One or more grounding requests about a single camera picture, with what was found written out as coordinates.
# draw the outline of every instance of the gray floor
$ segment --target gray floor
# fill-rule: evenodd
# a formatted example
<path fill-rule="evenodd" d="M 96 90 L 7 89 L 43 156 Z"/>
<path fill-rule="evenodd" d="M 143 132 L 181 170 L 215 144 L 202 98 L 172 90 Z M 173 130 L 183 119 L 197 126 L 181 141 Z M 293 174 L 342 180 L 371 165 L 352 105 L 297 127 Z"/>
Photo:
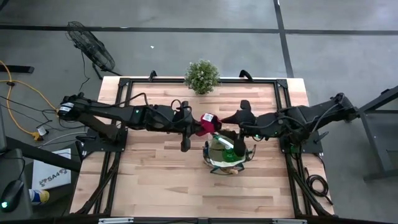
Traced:
<path fill-rule="evenodd" d="M 286 29 L 398 30 L 398 2 L 394 0 L 280 0 L 280 6 Z M 86 26 L 277 28 L 272 0 L 12 0 L 0 12 L 0 24 L 64 26 L 68 21 Z M 236 76 L 241 69 L 254 77 L 286 77 L 278 34 L 95 35 L 114 57 L 116 71 L 125 75 L 148 75 L 151 70 L 162 76 L 183 75 L 189 62 L 203 58 L 217 65 L 225 77 Z M 353 104 L 362 106 L 398 83 L 398 36 L 288 35 L 287 43 L 294 75 L 304 78 L 310 104 L 344 92 Z M 34 66 L 34 74 L 14 78 L 38 88 L 53 104 L 77 93 L 85 80 L 80 52 L 64 32 L 0 30 L 0 60 Z M 86 74 L 92 79 L 83 90 L 87 97 L 96 98 L 101 82 L 87 58 Z M 0 95 L 5 96 L 7 88 L 3 87 Z M 12 99 L 49 108 L 22 85 L 14 88 Z M 12 107 L 44 120 L 39 112 Z M 37 145 L 3 112 L 8 136 Z M 16 117 L 29 130 L 37 126 L 28 118 Z M 75 131 L 52 131 L 47 139 Z M 361 122 L 333 123 L 322 131 L 330 132 L 322 144 L 336 214 L 397 222 L 398 179 L 370 184 L 362 180 L 379 168 Z"/>

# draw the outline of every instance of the small green plant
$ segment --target small green plant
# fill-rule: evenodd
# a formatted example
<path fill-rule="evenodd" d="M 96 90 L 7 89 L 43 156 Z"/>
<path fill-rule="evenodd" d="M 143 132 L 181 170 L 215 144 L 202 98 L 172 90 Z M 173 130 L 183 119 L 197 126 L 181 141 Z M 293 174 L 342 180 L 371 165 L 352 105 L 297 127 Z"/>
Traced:
<path fill-rule="evenodd" d="M 208 60 L 190 63 L 185 74 L 185 84 L 196 94 L 203 95 L 213 91 L 218 85 L 220 75 L 216 66 Z"/>

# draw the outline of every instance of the red object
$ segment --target red object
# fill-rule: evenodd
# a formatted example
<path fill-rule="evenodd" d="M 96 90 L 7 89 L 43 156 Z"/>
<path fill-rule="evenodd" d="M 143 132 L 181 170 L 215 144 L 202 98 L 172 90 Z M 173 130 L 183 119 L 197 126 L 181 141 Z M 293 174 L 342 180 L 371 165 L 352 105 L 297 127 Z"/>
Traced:
<path fill-rule="evenodd" d="M 217 130 L 221 129 L 221 121 L 218 119 L 216 115 L 206 113 L 200 117 L 200 123 L 203 128 L 203 131 L 196 133 L 197 136 L 203 136 L 207 133 L 214 133 Z"/>

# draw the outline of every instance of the wooden table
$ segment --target wooden table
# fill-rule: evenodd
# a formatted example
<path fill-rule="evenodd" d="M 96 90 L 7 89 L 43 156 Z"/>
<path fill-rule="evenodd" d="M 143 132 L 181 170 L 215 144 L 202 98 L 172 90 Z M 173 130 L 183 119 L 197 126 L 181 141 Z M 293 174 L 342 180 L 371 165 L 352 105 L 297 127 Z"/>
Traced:
<path fill-rule="evenodd" d="M 303 80 L 288 78 L 287 81 L 292 105 L 308 105 Z M 104 77 L 98 100 L 114 103 L 118 82 L 119 77 Z M 243 99 L 251 102 L 256 116 L 276 110 L 274 88 L 269 84 L 222 84 L 206 96 L 196 96 L 180 83 L 136 83 L 132 90 L 132 95 L 147 93 L 150 104 L 169 105 L 174 99 L 188 100 L 195 119 L 206 112 L 220 118 L 231 116 Z M 131 104 L 143 105 L 144 100 L 138 97 Z M 254 142 L 248 138 L 248 147 L 257 144 L 254 159 L 245 163 L 245 171 L 227 177 L 210 174 L 210 168 L 203 163 L 201 149 L 207 139 L 209 135 L 192 136 L 191 149 L 184 153 L 180 151 L 179 135 L 129 130 L 112 216 L 294 217 L 286 163 L 277 139 Z M 81 208 L 97 187 L 103 157 L 103 152 L 95 152 L 83 161 L 71 212 Z M 315 156 L 304 154 L 303 164 L 310 174 L 325 177 L 323 166 Z M 297 192 L 303 210 L 301 190 Z M 325 198 L 317 199 L 333 213 Z"/>

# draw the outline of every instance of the black fan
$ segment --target black fan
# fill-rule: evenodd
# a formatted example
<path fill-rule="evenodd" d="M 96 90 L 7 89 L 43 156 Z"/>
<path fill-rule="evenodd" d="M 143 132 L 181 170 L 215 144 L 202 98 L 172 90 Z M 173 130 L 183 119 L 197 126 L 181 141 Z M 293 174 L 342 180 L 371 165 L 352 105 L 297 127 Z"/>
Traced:
<path fill-rule="evenodd" d="M 104 44 L 88 31 L 83 24 L 77 21 L 68 22 L 68 34 L 75 47 L 80 49 L 93 62 L 93 68 L 100 80 L 103 78 L 95 66 L 98 66 L 104 72 L 122 76 L 113 71 L 114 60 L 105 49 Z"/>

